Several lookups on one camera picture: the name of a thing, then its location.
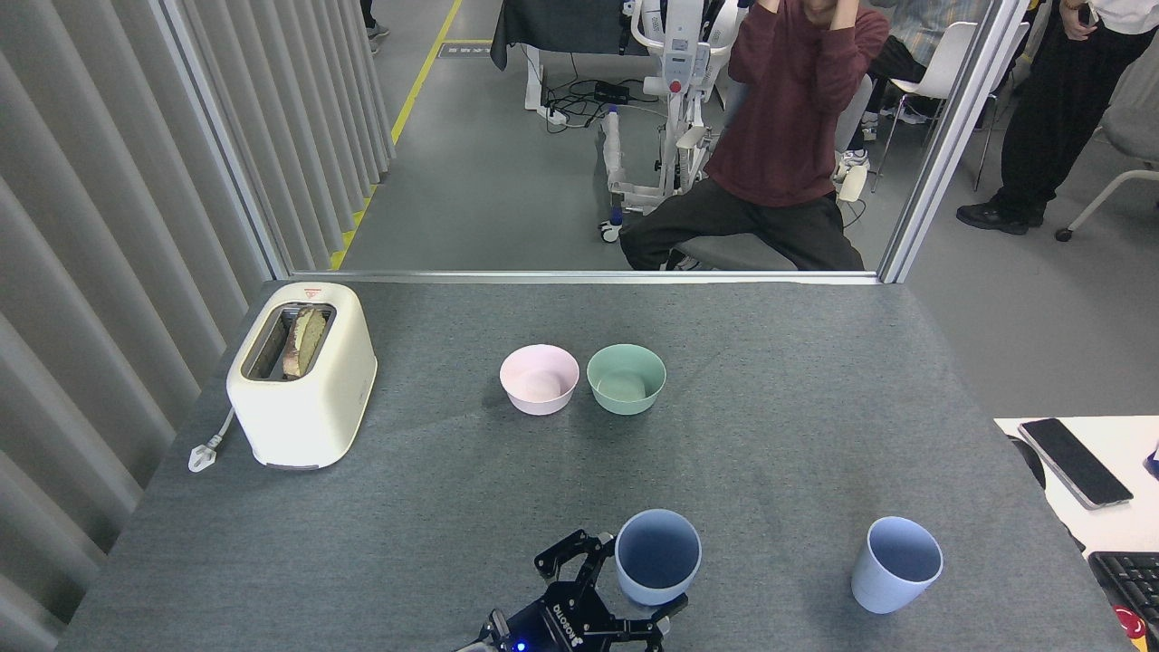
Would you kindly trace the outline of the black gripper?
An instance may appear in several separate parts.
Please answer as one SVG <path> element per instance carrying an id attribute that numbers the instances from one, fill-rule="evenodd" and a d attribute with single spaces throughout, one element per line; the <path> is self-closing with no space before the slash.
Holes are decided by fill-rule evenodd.
<path id="1" fill-rule="evenodd" d="M 542 598 L 512 616 L 494 610 L 489 616 L 490 651 L 608 651 L 614 643 L 646 642 L 646 651 L 664 651 L 671 618 L 684 610 L 688 598 L 659 605 L 650 618 L 615 618 L 595 589 L 604 562 L 614 554 L 615 537 L 602 532 L 575 530 L 534 557 L 537 573 L 546 583 L 560 583 L 568 561 L 584 556 L 574 580 L 551 587 Z"/>

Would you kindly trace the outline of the standing person's hand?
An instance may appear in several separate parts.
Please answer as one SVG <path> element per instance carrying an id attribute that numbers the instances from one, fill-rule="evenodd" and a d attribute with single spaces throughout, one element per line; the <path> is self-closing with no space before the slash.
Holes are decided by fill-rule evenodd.
<path id="1" fill-rule="evenodd" d="M 1089 35 L 1098 29 L 1098 25 L 1089 22 L 1092 9 L 1088 1 L 1060 0 L 1057 12 L 1060 17 L 1060 29 L 1067 41 L 1088 41 Z"/>

